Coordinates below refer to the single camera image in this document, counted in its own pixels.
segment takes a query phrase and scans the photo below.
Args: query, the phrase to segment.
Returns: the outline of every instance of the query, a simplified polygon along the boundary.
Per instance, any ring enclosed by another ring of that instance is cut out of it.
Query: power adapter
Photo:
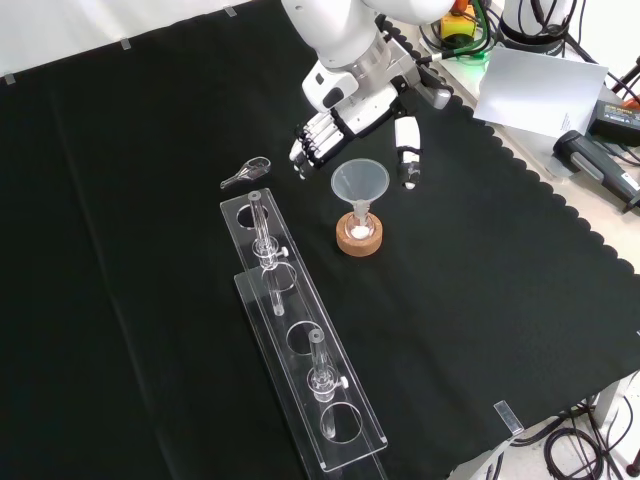
[[[640,145],[640,110],[598,100],[589,133],[611,143],[637,147]]]

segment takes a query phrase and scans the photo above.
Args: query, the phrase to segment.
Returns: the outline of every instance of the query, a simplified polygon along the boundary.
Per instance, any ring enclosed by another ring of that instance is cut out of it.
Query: black cloth
[[[382,249],[341,254],[330,175],[357,157],[394,172],[393,123],[300,181],[314,53],[280,2],[237,11],[0,87],[3,478],[303,478],[219,210],[250,189],[274,194],[391,479],[443,478],[507,439],[498,401],[530,426],[640,368],[631,266],[457,98],[420,108],[422,183],[392,173]],[[259,155],[268,177],[220,192]]]

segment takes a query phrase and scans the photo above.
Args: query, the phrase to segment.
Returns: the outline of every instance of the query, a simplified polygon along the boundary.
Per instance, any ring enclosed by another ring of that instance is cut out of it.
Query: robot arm
[[[451,9],[450,0],[364,0],[374,10],[411,25],[432,23]]]
[[[383,36],[374,9],[421,24],[444,16],[453,1],[282,0],[298,33],[318,55],[302,84],[318,114],[298,127],[290,155],[303,179],[347,143],[395,117],[399,177],[406,188],[415,187],[420,176],[420,135],[405,99],[418,91],[436,108],[443,108],[451,94],[427,91],[424,77],[429,74],[419,69],[401,42]]]

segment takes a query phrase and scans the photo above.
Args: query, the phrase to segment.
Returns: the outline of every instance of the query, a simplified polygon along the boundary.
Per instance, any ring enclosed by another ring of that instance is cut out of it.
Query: clear acrylic test tube rack
[[[235,277],[307,475],[386,478],[387,438],[268,189],[220,205]]]

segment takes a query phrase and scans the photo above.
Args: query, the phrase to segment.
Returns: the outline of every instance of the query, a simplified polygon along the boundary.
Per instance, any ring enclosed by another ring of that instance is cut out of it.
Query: white sticker
[[[625,180],[629,185],[631,185],[636,190],[640,190],[640,185],[636,182],[628,173],[624,173],[622,175],[623,180]]]

